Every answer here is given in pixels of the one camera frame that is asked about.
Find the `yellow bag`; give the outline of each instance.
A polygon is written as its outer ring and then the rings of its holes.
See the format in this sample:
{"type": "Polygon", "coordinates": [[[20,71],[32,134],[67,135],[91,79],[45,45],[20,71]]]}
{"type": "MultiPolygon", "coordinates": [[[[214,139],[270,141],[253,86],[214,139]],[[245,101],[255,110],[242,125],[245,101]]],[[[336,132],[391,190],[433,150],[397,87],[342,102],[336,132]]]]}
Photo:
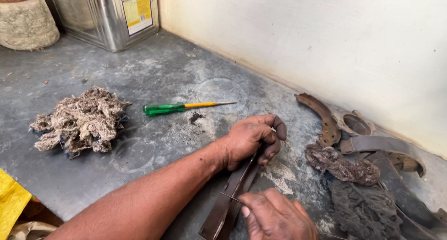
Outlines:
{"type": "Polygon", "coordinates": [[[8,237],[30,199],[30,192],[0,169],[0,240],[8,237]]]}

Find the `grey concrete surface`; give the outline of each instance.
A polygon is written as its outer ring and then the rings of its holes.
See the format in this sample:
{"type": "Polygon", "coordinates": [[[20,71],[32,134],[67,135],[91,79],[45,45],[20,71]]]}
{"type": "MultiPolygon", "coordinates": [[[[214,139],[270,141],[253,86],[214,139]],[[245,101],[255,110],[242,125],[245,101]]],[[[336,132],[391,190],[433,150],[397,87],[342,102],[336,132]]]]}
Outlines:
{"type": "MultiPolygon", "coordinates": [[[[0,71],[0,168],[65,221],[117,187],[208,145],[236,121],[275,113],[288,127],[288,140],[258,174],[251,191],[276,187],[306,207],[320,239],[345,236],[331,216],[330,196],[319,173],[304,157],[305,145],[321,130],[321,119],[296,102],[292,89],[163,30],[122,53],[67,36],[33,53],[0,47],[0,71]],[[28,125],[35,116],[51,112],[57,101],[94,86],[133,102],[126,109],[131,119],[113,141],[113,150],[86,151],[69,160],[58,147],[48,152],[34,148],[37,138],[28,132],[28,125]],[[159,117],[147,117],[141,110],[149,102],[214,100],[238,103],[159,117]],[[189,121],[193,112],[205,116],[196,125],[189,121]]],[[[429,173],[430,168],[437,168],[445,176],[444,160],[428,153],[425,157],[429,173]]],[[[222,172],[206,184],[163,238],[199,239],[197,232],[229,175],[222,172]]],[[[447,186],[431,190],[440,184],[436,176],[409,183],[416,190],[439,194],[431,196],[430,206],[445,205],[441,200],[447,186]]],[[[247,239],[242,217],[230,238],[247,239]]]]}

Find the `man's right hand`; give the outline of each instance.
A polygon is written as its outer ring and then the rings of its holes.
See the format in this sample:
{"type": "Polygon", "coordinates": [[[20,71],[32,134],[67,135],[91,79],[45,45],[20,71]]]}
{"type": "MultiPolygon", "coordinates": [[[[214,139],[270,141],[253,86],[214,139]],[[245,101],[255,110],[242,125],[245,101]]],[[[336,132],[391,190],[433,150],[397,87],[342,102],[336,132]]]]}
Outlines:
{"type": "Polygon", "coordinates": [[[250,240],[316,240],[315,225],[301,204],[291,202],[274,188],[239,196],[245,204],[250,240]]]}

